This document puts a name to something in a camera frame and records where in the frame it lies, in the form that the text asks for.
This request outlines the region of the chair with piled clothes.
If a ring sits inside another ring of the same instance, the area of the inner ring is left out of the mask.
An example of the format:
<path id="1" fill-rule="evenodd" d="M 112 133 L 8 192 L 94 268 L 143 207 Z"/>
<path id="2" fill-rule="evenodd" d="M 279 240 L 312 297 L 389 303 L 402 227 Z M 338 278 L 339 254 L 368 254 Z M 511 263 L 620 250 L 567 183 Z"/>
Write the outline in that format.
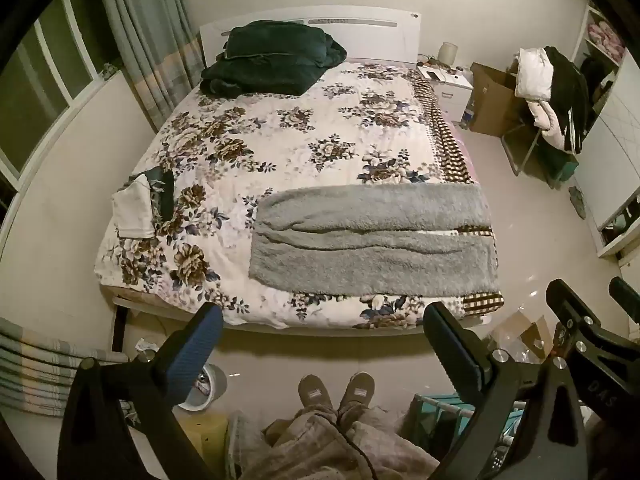
<path id="1" fill-rule="evenodd" d="M 588 133 L 589 96 L 584 75 L 555 47 L 522 49 L 515 55 L 514 96 L 524 101 L 518 121 L 501 137 L 517 176 L 536 160 L 552 188 L 578 167 Z"/>

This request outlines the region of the yellow box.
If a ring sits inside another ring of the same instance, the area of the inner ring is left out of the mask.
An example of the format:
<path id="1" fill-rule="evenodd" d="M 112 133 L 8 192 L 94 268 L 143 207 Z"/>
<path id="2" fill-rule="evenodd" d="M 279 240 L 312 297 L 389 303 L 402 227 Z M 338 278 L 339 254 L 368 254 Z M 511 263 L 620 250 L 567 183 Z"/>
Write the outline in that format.
<path id="1" fill-rule="evenodd" d="M 178 423 L 216 479 L 226 478 L 224 447 L 228 417 L 214 411 L 177 412 Z"/>

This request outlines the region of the grey fleece pants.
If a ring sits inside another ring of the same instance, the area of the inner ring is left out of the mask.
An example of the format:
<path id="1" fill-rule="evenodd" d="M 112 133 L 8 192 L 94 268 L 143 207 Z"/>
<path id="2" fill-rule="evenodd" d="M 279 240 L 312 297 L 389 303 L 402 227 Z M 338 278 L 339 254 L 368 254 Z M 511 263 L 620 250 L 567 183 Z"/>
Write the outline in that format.
<path id="1" fill-rule="evenodd" d="M 257 206 L 250 278 L 304 294 L 498 292 L 490 213 L 474 184 L 294 188 Z"/>

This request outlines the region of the dark green folded blanket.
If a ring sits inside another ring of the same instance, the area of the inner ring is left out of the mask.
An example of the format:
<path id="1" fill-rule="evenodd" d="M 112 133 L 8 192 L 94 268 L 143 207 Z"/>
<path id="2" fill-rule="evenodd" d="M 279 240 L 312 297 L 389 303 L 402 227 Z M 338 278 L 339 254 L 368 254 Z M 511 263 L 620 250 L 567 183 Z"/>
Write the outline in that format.
<path id="1" fill-rule="evenodd" d="M 201 72 L 201 92 L 235 99 L 242 94 L 301 96 L 347 51 L 319 27 L 259 20 L 235 27 L 224 50 Z"/>

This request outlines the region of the right grey slipper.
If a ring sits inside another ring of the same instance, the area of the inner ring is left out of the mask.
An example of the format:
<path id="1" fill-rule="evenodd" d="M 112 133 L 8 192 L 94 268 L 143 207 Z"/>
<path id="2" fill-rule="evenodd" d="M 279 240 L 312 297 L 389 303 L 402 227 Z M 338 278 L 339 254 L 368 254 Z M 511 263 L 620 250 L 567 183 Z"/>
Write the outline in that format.
<path id="1" fill-rule="evenodd" d="M 375 381 L 366 372 L 358 372 L 349 379 L 343 394 L 340 410 L 346 410 L 355 405 L 367 408 L 375 393 Z"/>

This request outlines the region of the grey slipper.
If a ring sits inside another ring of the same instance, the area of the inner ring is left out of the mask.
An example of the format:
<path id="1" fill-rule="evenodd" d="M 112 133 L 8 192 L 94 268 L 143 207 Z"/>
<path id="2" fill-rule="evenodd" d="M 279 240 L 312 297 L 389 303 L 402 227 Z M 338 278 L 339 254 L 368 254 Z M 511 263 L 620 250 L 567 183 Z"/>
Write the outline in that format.
<path id="1" fill-rule="evenodd" d="M 375 393 L 375 381 L 366 372 L 358 372 L 349 379 L 343 394 L 340 410 L 346 410 L 355 405 L 367 408 Z"/>
<path id="2" fill-rule="evenodd" d="M 334 406 L 329 391 L 316 375 L 307 375 L 298 383 L 298 396 L 305 410 L 333 412 Z"/>

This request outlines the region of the white shelf unit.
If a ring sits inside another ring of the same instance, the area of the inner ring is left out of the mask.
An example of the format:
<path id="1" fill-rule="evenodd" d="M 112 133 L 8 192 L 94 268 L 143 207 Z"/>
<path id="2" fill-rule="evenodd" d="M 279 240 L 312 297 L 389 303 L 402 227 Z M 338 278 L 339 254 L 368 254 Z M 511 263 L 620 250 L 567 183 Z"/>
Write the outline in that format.
<path id="1" fill-rule="evenodd" d="M 588 1 L 572 54 L 574 65 L 593 90 L 612 87 L 626 56 L 626 44 L 610 21 Z"/>

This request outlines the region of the beige fleece robe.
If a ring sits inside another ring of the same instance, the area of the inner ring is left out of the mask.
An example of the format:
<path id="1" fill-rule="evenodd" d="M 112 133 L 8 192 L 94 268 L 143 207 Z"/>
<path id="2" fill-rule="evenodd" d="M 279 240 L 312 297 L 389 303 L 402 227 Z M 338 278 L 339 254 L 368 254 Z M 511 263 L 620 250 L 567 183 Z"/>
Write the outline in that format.
<path id="1" fill-rule="evenodd" d="M 426 479 L 438 465 L 406 438 L 404 416 L 377 406 L 303 408 L 266 429 L 235 412 L 224 445 L 227 479 Z"/>

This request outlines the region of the white cabinet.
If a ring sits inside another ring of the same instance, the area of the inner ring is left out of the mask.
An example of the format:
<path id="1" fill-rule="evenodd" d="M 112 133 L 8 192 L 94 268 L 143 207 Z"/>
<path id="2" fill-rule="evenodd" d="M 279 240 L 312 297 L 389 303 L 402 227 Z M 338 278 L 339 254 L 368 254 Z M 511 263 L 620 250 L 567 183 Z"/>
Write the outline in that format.
<path id="1" fill-rule="evenodd" d="M 575 178 L 600 258 L 639 236 L 639 67 L 626 54 L 578 156 Z"/>

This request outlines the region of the folded white and dark clothes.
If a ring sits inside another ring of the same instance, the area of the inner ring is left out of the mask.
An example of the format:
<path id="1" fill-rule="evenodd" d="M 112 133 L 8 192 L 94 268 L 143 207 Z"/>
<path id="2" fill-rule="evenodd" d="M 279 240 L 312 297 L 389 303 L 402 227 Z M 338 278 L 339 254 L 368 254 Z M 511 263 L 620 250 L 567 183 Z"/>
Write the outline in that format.
<path id="1" fill-rule="evenodd" d="M 174 214 L 174 175 L 161 166 L 133 174 L 112 195 L 112 211 L 120 238 L 153 237 Z"/>

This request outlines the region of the striped folded fabric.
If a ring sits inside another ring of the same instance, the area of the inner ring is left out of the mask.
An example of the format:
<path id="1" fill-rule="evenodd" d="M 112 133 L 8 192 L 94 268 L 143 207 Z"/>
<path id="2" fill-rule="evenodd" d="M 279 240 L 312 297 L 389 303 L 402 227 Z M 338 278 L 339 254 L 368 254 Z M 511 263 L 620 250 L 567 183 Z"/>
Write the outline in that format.
<path id="1" fill-rule="evenodd" d="M 85 358 L 100 365 L 129 362 L 125 353 L 43 336 L 6 318 L 1 319 L 0 333 L 1 405 L 25 413 L 62 417 Z"/>

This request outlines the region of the brown cardboard box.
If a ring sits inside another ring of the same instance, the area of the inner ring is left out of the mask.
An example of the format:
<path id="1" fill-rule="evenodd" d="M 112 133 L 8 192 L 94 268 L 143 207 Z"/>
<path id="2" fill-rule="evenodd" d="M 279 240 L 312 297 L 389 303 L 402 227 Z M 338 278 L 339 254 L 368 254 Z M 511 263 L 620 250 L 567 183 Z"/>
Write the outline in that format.
<path id="1" fill-rule="evenodd" d="M 513 75 L 474 62 L 473 74 L 474 115 L 471 130 L 488 136 L 503 136 L 519 122 L 527 105 L 517 98 Z"/>

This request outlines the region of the white bedside table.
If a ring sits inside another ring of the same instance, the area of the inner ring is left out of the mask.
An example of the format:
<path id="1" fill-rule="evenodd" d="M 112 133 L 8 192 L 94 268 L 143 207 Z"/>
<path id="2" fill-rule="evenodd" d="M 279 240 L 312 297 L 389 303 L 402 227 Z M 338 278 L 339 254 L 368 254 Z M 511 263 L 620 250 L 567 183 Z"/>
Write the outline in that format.
<path id="1" fill-rule="evenodd" d="M 462 73 L 431 65 L 419 66 L 420 73 L 432 85 L 440 108 L 452 122 L 461 122 L 472 96 L 472 84 Z"/>

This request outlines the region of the teal drying rack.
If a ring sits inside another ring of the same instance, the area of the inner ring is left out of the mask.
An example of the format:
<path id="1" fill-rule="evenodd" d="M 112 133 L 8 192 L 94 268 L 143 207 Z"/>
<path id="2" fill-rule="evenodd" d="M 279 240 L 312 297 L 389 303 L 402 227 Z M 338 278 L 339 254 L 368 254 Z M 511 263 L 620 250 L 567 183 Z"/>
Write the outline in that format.
<path id="1" fill-rule="evenodd" d="M 502 468 L 506 454 L 526 408 L 516 401 L 504 423 L 502 433 L 490 453 L 480 479 L 493 479 Z M 464 403 L 457 394 L 424 396 L 416 394 L 407 414 L 408 439 L 425 452 L 441 460 L 454 447 L 473 416 L 474 406 Z"/>

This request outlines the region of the floral bed blanket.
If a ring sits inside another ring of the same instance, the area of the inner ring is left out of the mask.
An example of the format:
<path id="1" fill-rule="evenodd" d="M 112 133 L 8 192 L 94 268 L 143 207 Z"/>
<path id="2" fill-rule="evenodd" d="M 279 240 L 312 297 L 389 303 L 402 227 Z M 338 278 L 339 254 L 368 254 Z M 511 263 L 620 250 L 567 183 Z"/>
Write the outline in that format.
<path id="1" fill-rule="evenodd" d="M 146 240 L 120 238 L 112 216 L 94 272 L 114 294 L 190 314 L 211 302 L 231 325 L 277 330 L 411 330 L 435 301 L 456 318 L 503 306 L 500 285 L 454 297 L 331 296 L 285 292 L 248 275 L 257 206 L 270 195 L 353 184 L 480 188 L 416 68 L 345 62 L 301 96 L 217 99 L 194 90 L 132 174 L 156 166 L 174 175 L 174 214 Z"/>

